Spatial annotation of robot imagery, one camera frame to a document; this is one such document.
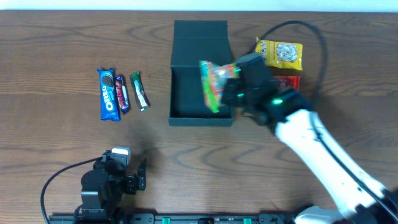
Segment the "green Haribo gummy bag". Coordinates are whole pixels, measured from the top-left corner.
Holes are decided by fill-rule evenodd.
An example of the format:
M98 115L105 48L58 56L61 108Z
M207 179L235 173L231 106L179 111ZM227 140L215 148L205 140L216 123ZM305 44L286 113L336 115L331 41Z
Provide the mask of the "green Haribo gummy bag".
M199 67L205 105L218 113L227 79L239 78L241 69L235 63L220 66L206 60L199 61Z

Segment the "blue Oreo cookie pack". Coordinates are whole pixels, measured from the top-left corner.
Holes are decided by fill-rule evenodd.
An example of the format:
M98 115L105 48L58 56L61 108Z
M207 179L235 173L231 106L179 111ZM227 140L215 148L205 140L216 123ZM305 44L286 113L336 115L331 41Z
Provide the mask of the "blue Oreo cookie pack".
M116 99L116 90L114 83L114 70L110 68L97 69L100 82L100 108L102 121L120 121L120 114L118 109L118 102Z

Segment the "green red candy bar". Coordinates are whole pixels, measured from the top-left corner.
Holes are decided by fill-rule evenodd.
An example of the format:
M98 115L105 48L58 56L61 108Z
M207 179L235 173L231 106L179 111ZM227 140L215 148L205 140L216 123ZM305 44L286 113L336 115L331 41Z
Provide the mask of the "green red candy bar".
M140 109L140 111L148 109L150 107L150 104L144 92L144 87L142 86L140 73L136 72L131 74L129 79L133 88L134 97L138 108Z

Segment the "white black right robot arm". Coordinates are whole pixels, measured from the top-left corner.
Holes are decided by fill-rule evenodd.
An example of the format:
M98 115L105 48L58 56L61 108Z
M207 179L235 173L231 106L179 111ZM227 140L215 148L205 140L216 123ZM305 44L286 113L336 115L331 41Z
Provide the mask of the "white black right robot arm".
M259 124L293 150L330 194L336 210L308 207L295 223L397 223L397 197L367 174L338 144L297 90L271 78L251 86L225 78L222 101L255 111Z

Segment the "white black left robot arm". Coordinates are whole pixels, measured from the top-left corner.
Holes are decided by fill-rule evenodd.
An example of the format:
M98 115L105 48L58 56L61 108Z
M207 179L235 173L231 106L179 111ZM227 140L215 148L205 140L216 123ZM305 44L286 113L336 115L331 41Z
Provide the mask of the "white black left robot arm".
M105 151L95 160L93 169L81 178L82 204L73 214L73 223L128 223L126 215L118 207L124 194L134 195L146 189L147 159L135 174L128 174L129 149Z

